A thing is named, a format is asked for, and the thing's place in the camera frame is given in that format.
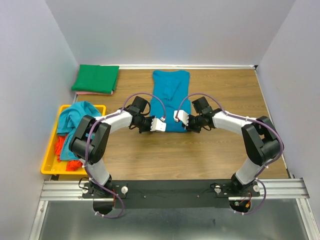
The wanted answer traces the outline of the blue t shirt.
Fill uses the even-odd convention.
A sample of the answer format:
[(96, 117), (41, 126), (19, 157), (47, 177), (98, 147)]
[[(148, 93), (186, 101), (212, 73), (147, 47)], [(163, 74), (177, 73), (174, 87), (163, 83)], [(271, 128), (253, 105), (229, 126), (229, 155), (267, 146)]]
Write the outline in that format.
[(181, 110), (191, 113), (191, 102), (185, 97), (189, 94), (190, 73), (185, 70), (161, 71), (152, 74), (154, 81), (153, 95), (150, 101), (150, 115), (160, 118), (163, 116), (164, 104), (166, 109), (166, 132), (185, 133), (180, 122), (175, 122), (174, 111)]

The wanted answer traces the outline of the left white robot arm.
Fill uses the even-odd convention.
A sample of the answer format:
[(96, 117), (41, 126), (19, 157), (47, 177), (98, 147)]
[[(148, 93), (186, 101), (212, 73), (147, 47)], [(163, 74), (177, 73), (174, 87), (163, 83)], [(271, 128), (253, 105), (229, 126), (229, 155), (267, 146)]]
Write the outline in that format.
[(99, 198), (114, 195), (112, 176), (103, 161), (109, 136), (122, 128), (150, 132), (155, 117), (144, 112), (150, 106), (147, 100), (136, 96), (131, 104), (114, 113), (100, 117), (85, 115), (81, 119), (69, 143), (69, 150), (82, 162), (88, 175), (89, 185), (82, 188), (84, 194)]

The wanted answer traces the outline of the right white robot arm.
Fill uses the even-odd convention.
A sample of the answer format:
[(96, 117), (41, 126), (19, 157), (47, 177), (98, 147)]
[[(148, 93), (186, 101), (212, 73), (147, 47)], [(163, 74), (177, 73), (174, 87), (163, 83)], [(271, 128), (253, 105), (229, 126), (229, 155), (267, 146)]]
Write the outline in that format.
[(263, 170), (282, 156), (284, 143), (280, 135), (267, 116), (254, 118), (233, 114), (221, 104), (213, 109), (206, 95), (194, 100), (192, 105), (197, 115), (180, 108), (174, 112), (174, 120), (182, 122), (188, 132), (223, 129), (242, 136), (247, 157), (241, 168), (232, 175), (228, 190), (236, 196), (243, 195)]

